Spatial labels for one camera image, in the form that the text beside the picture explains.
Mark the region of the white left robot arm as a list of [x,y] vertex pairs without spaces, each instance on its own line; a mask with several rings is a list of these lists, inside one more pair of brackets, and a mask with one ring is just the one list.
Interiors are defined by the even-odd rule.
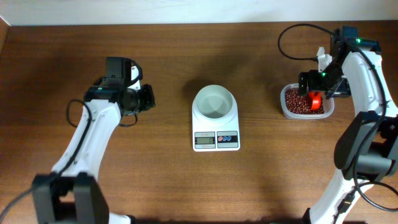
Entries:
[[62,157],[47,175],[36,175],[32,196],[39,223],[135,223],[110,212],[98,184],[104,152],[125,116],[155,106],[152,87],[142,85],[142,68],[124,57],[108,57],[106,74],[80,100],[82,114]]

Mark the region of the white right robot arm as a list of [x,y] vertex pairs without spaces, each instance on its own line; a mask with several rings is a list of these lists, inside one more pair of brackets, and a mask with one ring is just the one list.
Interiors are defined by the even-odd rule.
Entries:
[[335,146],[335,173],[319,201],[308,208],[304,223],[343,223],[359,198],[387,212],[366,196],[375,185],[394,194],[381,180],[397,172],[397,106],[382,71],[378,41],[360,38],[355,27],[331,32],[331,51],[317,57],[318,69],[299,75],[298,92],[352,97],[355,117]]

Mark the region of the red measuring scoop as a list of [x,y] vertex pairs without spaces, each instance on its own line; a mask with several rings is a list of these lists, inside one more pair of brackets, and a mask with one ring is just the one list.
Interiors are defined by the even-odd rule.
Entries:
[[322,94],[319,91],[310,91],[308,93],[308,97],[310,98],[311,110],[318,110],[322,103]]

